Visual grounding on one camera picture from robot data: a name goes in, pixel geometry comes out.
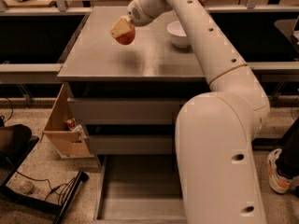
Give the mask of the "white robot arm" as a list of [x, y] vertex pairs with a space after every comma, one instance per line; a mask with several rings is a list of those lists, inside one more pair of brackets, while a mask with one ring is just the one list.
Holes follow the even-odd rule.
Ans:
[[175, 145], [187, 224], [267, 224], [251, 142], [267, 121], [256, 76], [198, 0], [133, 0], [110, 33], [121, 44], [174, 10], [210, 91], [179, 111]]

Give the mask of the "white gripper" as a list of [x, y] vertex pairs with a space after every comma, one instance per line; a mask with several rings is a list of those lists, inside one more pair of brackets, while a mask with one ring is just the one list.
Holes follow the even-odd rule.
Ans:
[[160, 15], [171, 10], [165, 0], [133, 0], [128, 8], [128, 16], [121, 16], [110, 28], [113, 38], [132, 34], [135, 26], [141, 27], [152, 23]]

